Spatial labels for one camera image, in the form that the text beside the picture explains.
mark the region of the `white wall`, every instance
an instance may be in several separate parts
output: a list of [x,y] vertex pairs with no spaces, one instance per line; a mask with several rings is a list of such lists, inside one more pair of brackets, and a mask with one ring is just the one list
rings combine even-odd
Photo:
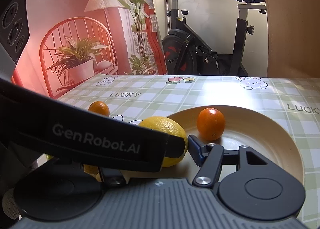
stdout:
[[[218,53],[232,54],[239,10],[236,0],[178,0],[179,9],[189,10],[187,24]],[[164,0],[154,0],[161,38],[165,37]],[[254,35],[247,35],[242,64],[249,76],[265,77],[268,67],[267,15],[250,10],[249,25]]]

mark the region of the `yellow flower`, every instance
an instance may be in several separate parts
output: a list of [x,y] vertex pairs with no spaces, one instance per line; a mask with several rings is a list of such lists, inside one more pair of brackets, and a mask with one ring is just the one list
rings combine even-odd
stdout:
[[195,77],[187,77],[184,80],[185,81],[194,81],[196,78]]

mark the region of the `beige plate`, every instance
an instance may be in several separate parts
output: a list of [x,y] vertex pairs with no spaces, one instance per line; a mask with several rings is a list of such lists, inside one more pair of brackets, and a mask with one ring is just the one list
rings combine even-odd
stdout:
[[[238,150],[241,145],[248,145],[281,168],[289,172],[301,183],[304,182],[304,168],[299,150],[290,135],[275,121],[258,112],[227,105],[201,106],[180,111],[168,116],[180,124],[187,135],[199,136],[196,128],[198,114],[205,108],[212,107],[221,111],[226,118],[226,128],[220,139],[214,141],[227,150]],[[191,182],[199,168],[187,152],[177,165],[162,168],[160,172],[123,171],[129,177],[186,177]],[[223,166],[220,180],[236,170],[235,165]]]

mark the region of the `green and white plaid tablecloth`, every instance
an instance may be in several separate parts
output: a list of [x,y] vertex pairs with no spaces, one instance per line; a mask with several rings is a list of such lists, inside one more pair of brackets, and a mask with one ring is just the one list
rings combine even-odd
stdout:
[[214,76],[96,75],[60,101],[88,109],[104,101],[124,121],[167,116],[200,105],[234,105],[279,123],[295,140],[305,166],[306,201],[299,219],[320,225],[320,80]]

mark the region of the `lamp shade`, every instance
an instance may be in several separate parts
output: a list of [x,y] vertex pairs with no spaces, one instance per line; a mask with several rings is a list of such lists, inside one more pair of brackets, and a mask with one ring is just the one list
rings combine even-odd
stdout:
[[87,6],[84,9],[84,12],[121,6],[122,5],[117,0],[89,0]]

